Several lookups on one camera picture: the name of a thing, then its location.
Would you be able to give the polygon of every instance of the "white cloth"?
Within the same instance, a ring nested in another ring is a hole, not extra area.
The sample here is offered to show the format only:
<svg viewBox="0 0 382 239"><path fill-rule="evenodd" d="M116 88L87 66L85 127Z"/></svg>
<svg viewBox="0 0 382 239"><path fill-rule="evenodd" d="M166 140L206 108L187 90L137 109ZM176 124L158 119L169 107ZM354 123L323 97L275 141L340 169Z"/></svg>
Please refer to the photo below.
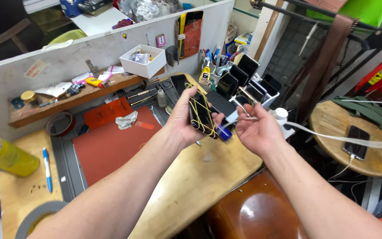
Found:
<svg viewBox="0 0 382 239"><path fill-rule="evenodd" d="M134 111L125 117L117 117L116 124L119 125L119 129L126 129L132 127L132 124L137 120L138 112Z"/></svg>

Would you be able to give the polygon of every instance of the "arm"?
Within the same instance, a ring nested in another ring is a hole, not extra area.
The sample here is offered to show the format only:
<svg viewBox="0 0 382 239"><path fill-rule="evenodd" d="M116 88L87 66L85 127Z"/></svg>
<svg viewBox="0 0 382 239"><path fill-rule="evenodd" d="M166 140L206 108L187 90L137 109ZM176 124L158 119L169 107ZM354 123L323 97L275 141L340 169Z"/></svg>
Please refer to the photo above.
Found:
<svg viewBox="0 0 382 239"><path fill-rule="evenodd" d="M324 180L285 140L275 118L260 104L241 108L236 127L241 142L263 158L289 198L310 238L382 238L382 223Z"/></svg>
<svg viewBox="0 0 382 239"><path fill-rule="evenodd" d="M127 238L173 160L204 137L189 125L188 100L196 91L183 91L165 127L125 165L73 199L29 238Z"/></svg>

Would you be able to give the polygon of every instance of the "wooden shelf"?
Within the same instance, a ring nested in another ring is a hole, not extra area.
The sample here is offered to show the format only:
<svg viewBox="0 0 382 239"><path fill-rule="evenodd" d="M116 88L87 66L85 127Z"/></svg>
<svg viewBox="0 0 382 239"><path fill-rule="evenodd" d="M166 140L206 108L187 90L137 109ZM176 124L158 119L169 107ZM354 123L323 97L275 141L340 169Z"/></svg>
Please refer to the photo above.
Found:
<svg viewBox="0 0 382 239"><path fill-rule="evenodd" d="M160 75L165 72L164 67L161 68L156 74ZM15 109L14 106L11 104L11 99L8 100L9 104L9 116L10 120L8 122L8 125L13 128L20 128L25 125L28 125L30 123L33 123L35 121L44 119L45 117L51 116L55 113L70 109L72 107L78 106L80 104L83 104L85 102L88 102L90 100L93 100L95 98L107 95L109 93L112 93L114 91L120 90L122 88L125 88L127 86L131 86L133 84L139 83L143 80L146 80L145 77L140 77L137 75L131 75L131 76L118 76L113 75L110 78L110 85L106 88L100 89L98 87L94 87L89 84L85 84L85 88L82 89L82 91L74 95L70 98L60 100L54 104L42 107L42 108L33 108L32 105L25 103L25 106L21 109ZM43 101L47 102L51 98L50 96L46 95L39 95L38 97Z"/></svg>

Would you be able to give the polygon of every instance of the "red silicone mat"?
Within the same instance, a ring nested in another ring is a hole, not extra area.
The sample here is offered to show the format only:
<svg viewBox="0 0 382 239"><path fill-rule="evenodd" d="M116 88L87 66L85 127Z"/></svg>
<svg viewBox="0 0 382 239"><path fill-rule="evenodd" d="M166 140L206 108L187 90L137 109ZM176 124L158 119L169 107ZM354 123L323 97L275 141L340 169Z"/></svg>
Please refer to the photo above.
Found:
<svg viewBox="0 0 382 239"><path fill-rule="evenodd" d="M162 128L147 106L137 112L141 126L120 130L113 121L73 139L89 187L128 162Z"/></svg>

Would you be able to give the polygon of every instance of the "white box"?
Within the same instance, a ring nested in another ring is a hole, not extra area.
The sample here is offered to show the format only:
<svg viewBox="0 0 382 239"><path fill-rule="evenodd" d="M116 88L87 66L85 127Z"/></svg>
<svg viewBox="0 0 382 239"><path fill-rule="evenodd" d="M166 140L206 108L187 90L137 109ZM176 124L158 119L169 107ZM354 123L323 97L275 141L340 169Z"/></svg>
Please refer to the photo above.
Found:
<svg viewBox="0 0 382 239"><path fill-rule="evenodd" d="M132 53L137 51L137 48L141 48L141 50L144 52L150 53L153 57L153 60L146 65L129 60L129 57L132 55ZM162 67L164 67L164 65L166 65L166 55L163 49L146 45L138 45L121 56L120 62L122 63L122 67L126 72L150 79Z"/></svg>

